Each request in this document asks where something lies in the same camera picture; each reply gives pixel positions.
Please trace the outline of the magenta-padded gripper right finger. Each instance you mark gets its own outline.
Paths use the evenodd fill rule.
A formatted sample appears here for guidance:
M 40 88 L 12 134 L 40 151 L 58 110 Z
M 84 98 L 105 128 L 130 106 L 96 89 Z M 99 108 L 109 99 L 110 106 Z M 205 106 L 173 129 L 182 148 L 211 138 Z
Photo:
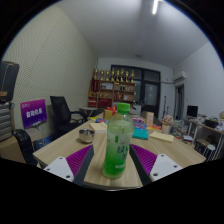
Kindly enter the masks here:
M 166 154 L 155 155 L 134 144 L 130 145 L 129 153 L 143 185 L 150 184 L 182 169 Z

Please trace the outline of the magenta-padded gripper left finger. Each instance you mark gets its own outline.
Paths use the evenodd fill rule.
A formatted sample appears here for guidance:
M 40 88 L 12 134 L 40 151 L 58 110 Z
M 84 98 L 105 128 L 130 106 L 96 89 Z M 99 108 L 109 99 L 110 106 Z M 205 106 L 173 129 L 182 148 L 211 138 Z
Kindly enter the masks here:
M 92 145 L 89 145 L 68 157 L 59 156 L 44 170 L 82 186 L 93 156 L 94 148 Z

